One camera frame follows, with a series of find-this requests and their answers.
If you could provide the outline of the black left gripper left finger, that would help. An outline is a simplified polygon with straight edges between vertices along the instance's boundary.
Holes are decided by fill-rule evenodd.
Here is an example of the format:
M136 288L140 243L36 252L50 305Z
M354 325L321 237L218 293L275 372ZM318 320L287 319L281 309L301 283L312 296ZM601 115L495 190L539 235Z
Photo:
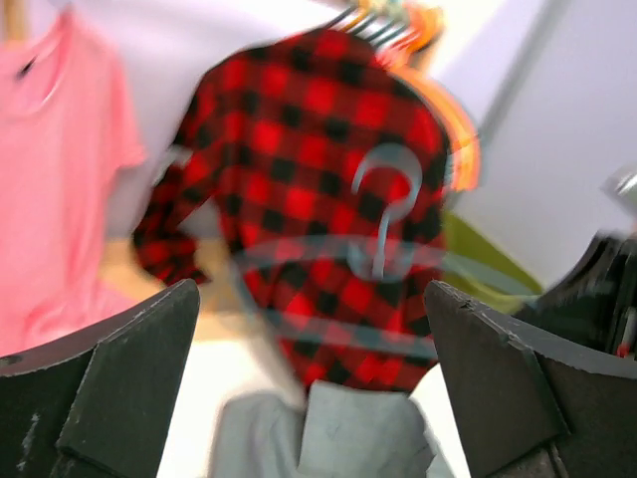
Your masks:
M199 306L197 285L183 280L3 357L2 476L156 476Z

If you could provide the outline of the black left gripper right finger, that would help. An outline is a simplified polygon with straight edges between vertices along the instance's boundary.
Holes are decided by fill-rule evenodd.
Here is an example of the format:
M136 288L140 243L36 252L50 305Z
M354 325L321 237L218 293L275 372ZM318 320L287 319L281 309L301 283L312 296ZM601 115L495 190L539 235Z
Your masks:
M424 302L471 476L635 477L635 362L442 282Z

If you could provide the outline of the grey button shirt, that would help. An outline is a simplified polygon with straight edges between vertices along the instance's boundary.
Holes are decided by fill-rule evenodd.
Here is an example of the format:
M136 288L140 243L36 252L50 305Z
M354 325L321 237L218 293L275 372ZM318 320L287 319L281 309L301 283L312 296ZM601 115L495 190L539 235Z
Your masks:
M318 381L307 407L272 392L228 401L208 474L215 478L449 477L416 403L401 392Z

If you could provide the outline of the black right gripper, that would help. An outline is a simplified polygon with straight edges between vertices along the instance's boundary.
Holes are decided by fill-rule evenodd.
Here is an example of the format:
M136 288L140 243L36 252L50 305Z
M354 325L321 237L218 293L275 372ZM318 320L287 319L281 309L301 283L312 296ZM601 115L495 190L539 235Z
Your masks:
M635 358L636 239L595 235L571 271L515 317L574 343Z

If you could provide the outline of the teal plastic hanger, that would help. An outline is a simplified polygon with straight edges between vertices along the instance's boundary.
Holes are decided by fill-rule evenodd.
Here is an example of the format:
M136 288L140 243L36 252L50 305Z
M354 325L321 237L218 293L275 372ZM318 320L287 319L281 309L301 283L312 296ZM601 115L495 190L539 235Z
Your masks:
M474 276L482 284L505 293L507 299L533 303L537 295L513 276L467 256L439 248L390 239L391 225L404 219L413 209L422 187L422 168L413 151L397 143L384 143L369 151L354 174L351 192L357 193L365 175L378 168L391 169L409 184L406 196L384 207L377 233L365 235L297 236L246 248L233 256L233 275L247 310L266 319L277 337L317 345L346 346L418 359L437 357L432 342L415 335L390 333L372 326L304 316L257 305L248 287L246 274L287 262L313 262L343 259L354 276L377 284L398 283L414 266L431 267L464 277Z

